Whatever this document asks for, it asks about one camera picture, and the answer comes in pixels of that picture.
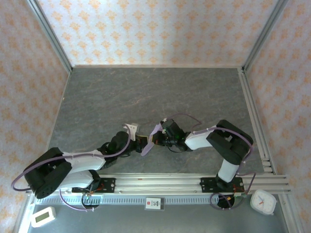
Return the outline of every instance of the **clock face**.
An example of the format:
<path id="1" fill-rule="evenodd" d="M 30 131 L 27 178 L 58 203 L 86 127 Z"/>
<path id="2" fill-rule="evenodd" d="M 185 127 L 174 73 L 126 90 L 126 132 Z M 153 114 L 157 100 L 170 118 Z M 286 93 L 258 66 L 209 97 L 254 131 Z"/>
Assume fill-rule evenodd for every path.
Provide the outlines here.
<path id="1" fill-rule="evenodd" d="M 272 214 L 276 206 L 276 199 L 270 193 L 257 190 L 252 197 L 252 207 L 265 213 Z"/>

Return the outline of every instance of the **floral wallpaper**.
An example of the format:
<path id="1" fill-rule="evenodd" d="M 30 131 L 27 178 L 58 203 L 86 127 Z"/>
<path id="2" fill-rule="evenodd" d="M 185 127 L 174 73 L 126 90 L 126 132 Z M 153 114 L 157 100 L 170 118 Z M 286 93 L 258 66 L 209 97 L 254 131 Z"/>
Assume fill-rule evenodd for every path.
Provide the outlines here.
<path id="1" fill-rule="evenodd" d="M 290 0 L 248 73 L 272 156 L 311 229 L 311 4 Z"/>
<path id="2" fill-rule="evenodd" d="M 277 0 L 39 0 L 73 66 L 237 67 Z"/>
<path id="3" fill-rule="evenodd" d="M 68 74 L 25 0 L 0 4 L 0 39 L 0 232 L 10 233 L 24 197 L 11 181 L 44 152 Z"/>

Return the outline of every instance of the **wall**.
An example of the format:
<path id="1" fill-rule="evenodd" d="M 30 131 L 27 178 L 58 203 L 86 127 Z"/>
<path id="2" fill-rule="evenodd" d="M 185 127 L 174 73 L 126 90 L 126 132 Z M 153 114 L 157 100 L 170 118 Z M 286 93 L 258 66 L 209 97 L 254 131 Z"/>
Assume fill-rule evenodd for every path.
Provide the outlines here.
<path id="1" fill-rule="evenodd" d="M 277 0 L 39 0 L 72 65 L 237 67 Z"/>
<path id="2" fill-rule="evenodd" d="M 25 0 L 0 4 L 0 40 L 0 232 L 8 233 L 24 196 L 11 181 L 44 152 L 67 73 Z"/>
<path id="3" fill-rule="evenodd" d="M 248 73 L 280 174 L 311 229 L 311 4 L 290 0 Z"/>

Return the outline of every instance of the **sticker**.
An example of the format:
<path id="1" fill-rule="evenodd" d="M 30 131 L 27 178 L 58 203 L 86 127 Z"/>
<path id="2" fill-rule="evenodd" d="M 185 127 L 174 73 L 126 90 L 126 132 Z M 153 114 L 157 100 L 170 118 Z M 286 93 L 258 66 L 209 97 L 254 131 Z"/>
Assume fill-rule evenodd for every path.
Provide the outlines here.
<path id="1" fill-rule="evenodd" d="M 146 210 L 164 210 L 164 198 L 146 198 Z"/>

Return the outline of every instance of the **white timer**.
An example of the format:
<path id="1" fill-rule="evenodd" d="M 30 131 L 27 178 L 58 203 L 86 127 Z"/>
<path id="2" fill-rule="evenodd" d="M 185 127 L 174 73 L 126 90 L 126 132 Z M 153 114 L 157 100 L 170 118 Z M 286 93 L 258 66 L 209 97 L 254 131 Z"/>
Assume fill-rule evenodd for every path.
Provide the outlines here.
<path id="1" fill-rule="evenodd" d="M 31 216 L 31 226 L 41 227 L 56 218 L 54 207 L 48 207 Z"/>
<path id="2" fill-rule="evenodd" d="M 276 207 L 276 198 L 264 190 L 256 190 L 251 198 L 251 207 L 264 215 L 272 215 Z"/>

